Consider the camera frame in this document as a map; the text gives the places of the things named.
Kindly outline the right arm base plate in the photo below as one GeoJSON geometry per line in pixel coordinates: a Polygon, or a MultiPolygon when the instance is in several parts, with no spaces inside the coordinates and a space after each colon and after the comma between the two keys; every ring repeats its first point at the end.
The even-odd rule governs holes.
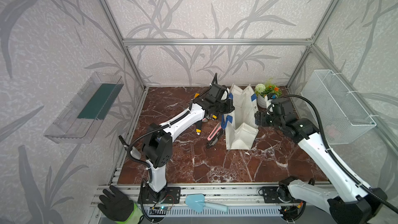
{"type": "Polygon", "coordinates": [[[295,199],[284,187],[261,187],[258,194],[263,198],[264,203],[295,204],[295,199]]]}

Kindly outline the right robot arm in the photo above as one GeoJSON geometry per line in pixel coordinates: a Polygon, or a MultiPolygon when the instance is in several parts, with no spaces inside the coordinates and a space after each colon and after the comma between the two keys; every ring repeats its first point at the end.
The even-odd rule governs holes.
{"type": "Polygon", "coordinates": [[[334,190],[325,191],[290,177],[280,182],[285,191],[292,198],[310,203],[330,214],[338,224],[366,224],[382,206],[396,213],[398,209],[387,201],[386,193],[381,188],[372,188],[331,148],[316,106],[307,98],[298,96],[312,108],[317,122],[297,118],[290,100],[292,97],[289,94],[272,100],[271,111],[254,114],[255,124],[274,127],[288,136],[311,157],[334,190]]]}

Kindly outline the white Doraemon tote pouch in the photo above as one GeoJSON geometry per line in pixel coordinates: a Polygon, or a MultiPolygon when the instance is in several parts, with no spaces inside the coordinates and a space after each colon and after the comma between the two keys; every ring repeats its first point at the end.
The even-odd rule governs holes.
{"type": "Polygon", "coordinates": [[[232,85],[228,98],[235,110],[222,116],[227,150],[250,150],[258,134],[255,113],[258,112],[257,96],[251,86],[245,89],[232,85]]]}

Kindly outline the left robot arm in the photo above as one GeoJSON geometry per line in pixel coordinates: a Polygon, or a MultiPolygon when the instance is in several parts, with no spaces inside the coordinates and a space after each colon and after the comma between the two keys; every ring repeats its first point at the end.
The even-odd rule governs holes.
{"type": "Polygon", "coordinates": [[[172,157],[173,142],[176,138],[193,125],[197,126],[197,134],[200,134],[204,118],[216,119],[234,110],[233,99],[229,97],[229,89],[213,82],[204,92],[195,96],[188,107],[174,118],[162,124],[151,124],[145,134],[129,145],[121,136],[119,140],[127,152],[127,157],[146,167],[149,174],[148,187],[153,193],[158,194],[167,188],[166,165],[172,157]],[[141,139],[144,139],[142,147],[144,161],[132,155],[134,145],[141,139]]]}

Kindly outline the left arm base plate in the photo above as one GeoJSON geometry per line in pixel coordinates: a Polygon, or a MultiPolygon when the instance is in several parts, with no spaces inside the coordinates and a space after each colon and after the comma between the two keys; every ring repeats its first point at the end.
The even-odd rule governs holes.
{"type": "Polygon", "coordinates": [[[138,203],[143,204],[178,204],[181,197],[180,187],[165,187],[160,192],[153,191],[150,187],[144,187],[140,191],[138,203]]]}

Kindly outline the black yellow art knife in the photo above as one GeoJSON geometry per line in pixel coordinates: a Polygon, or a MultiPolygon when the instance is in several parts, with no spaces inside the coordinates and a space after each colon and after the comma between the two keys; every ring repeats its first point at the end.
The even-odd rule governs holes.
{"type": "Polygon", "coordinates": [[[203,123],[202,120],[200,120],[200,121],[198,121],[196,123],[196,133],[197,133],[197,135],[200,135],[201,132],[202,132],[202,123],[203,123]]]}

